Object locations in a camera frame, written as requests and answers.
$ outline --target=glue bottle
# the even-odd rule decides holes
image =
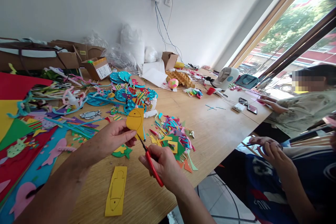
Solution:
[[[79,103],[78,103],[76,97],[73,96],[73,94],[71,92],[68,92],[68,100],[69,100],[69,104],[71,105],[71,107],[73,109],[78,109],[79,108]]]
[[[157,98],[156,98],[156,95],[155,95],[155,97],[153,98],[152,102],[150,103],[150,106],[149,106],[150,110],[154,110],[155,109],[156,102],[157,102]]]

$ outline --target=white fan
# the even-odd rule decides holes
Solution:
[[[225,67],[220,71],[218,78],[213,81],[212,85],[225,91],[229,84],[237,80],[238,76],[238,69]]]

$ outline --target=paper ball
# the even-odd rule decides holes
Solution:
[[[171,88],[171,89],[174,89],[174,88],[177,88],[177,86],[179,85],[179,81],[177,79],[170,79],[168,81],[168,86]]]

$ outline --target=teal bag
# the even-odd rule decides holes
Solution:
[[[258,82],[259,79],[257,77],[252,75],[242,75],[238,80],[236,80],[235,84],[247,89],[251,89],[256,86]]]

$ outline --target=white plastic bag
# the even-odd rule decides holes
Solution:
[[[89,36],[83,38],[83,44],[90,46],[100,46],[104,48],[108,48],[109,46],[106,40],[99,37],[98,33],[96,33],[94,30],[91,31]]]
[[[146,47],[145,63],[156,62],[158,58],[158,52],[153,47]]]
[[[137,63],[130,52],[126,51],[120,44],[115,44],[107,48],[101,54],[112,66],[121,70],[135,73],[137,71]]]
[[[121,47],[129,51],[138,65],[145,62],[145,42],[140,29],[132,29],[130,25],[123,26],[120,34]]]

